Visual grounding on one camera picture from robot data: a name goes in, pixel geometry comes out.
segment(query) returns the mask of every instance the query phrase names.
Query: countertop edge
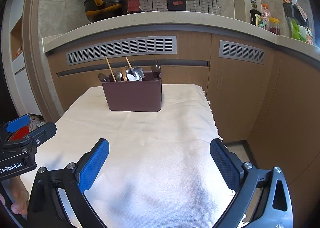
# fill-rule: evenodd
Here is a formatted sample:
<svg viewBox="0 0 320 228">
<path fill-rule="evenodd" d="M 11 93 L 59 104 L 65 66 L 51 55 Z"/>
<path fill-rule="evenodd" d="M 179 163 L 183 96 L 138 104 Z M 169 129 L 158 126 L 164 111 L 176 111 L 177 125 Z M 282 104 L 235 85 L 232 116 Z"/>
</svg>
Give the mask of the countertop edge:
<svg viewBox="0 0 320 228">
<path fill-rule="evenodd" d="M 57 37 L 42 38 L 44 53 L 72 41 L 89 35 L 123 29 L 126 27 L 139 27 L 146 25 L 192 25 L 226 29 L 233 32 L 250 35 L 278 46 L 298 51 L 320 62 L 320 48 L 285 36 L 275 35 L 267 30 L 253 26 L 249 23 L 229 17 L 198 12 L 185 11 L 157 11 L 136 13 L 113 17 L 79 27 Z"/>
</svg>

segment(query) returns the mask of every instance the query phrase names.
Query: wooden shelf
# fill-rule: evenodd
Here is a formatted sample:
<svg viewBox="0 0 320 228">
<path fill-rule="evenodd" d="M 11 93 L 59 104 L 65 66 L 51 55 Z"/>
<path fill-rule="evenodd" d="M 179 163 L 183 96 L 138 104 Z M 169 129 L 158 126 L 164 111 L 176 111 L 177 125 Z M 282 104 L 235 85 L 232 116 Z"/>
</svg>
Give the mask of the wooden shelf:
<svg viewBox="0 0 320 228">
<path fill-rule="evenodd" d="M 10 32 L 10 42 L 12 61 L 14 61 L 18 57 L 18 48 L 22 47 L 22 17 L 20 17 Z"/>
</svg>

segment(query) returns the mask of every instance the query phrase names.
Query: beige tablecloth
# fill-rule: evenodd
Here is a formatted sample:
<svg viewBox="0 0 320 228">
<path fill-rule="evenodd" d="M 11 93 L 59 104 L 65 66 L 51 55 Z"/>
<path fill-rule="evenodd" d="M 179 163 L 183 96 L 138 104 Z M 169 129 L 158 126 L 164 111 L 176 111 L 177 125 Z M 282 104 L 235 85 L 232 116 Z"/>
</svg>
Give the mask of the beige tablecloth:
<svg viewBox="0 0 320 228">
<path fill-rule="evenodd" d="M 110 111 L 102 87 L 88 89 L 57 121 L 36 154 L 49 170 L 77 162 L 99 138 L 110 153 L 87 199 L 108 228 L 212 227 L 234 191 L 209 152 L 218 138 L 197 85 L 163 85 L 161 111 Z M 21 176 L 31 191 L 36 170 Z M 60 190 L 73 225 L 81 227 Z"/>
</svg>

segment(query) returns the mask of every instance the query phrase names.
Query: black pan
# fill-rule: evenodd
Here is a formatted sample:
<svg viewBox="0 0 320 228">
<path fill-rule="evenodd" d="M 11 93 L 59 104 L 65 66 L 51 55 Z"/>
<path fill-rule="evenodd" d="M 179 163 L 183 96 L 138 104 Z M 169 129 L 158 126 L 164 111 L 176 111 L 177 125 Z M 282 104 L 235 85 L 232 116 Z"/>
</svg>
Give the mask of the black pan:
<svg viewBox="0 0 320 228">
<path fill-rule="evenodd" d="M 97 6 L 94 0 L 84 2 L 85 14 L 90 22 L 96 22 L 110 17 L 127 14 L 128 0 L 102 0 Z"/>
</svg>

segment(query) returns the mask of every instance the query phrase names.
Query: wooden stick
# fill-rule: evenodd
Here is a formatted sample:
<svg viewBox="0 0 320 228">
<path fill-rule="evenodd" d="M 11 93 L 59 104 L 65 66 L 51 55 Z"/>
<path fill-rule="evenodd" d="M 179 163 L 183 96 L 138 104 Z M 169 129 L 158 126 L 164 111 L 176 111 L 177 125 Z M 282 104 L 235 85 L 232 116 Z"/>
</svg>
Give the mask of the wooden stick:
<svg viewBox="0 0 320 228">
<path fill-rule="evenodd" d="M 130 69 L 132 69 L 131 64 L 130 64 L 129 61 L 128 61 L 128 58 L 126 57 L 125 59 L 127 60 L 127 63 L 128 63 L 128 65 L 129 65 Z"/>
<path fill-rule="evenodd" d="M 108 61 L 108 58 L 107 58 L 106 56 L 105 56 L 105 58 L 106 58 L 106 60 L 107 60 L 107 63 L 108 63 L 108 66 L 109 66 L 111 75 L 112 75 L 112 77 L 113 77 L 113 80 L 116 81 L 116 78 L 115 78 L 115 76 L 113 75 L 113 72 L 112 72 L 112 70 L 111 70 L 111 66 L 110 66 L 110 63 L 109 63 L 109 61 Z"/>
</svg>

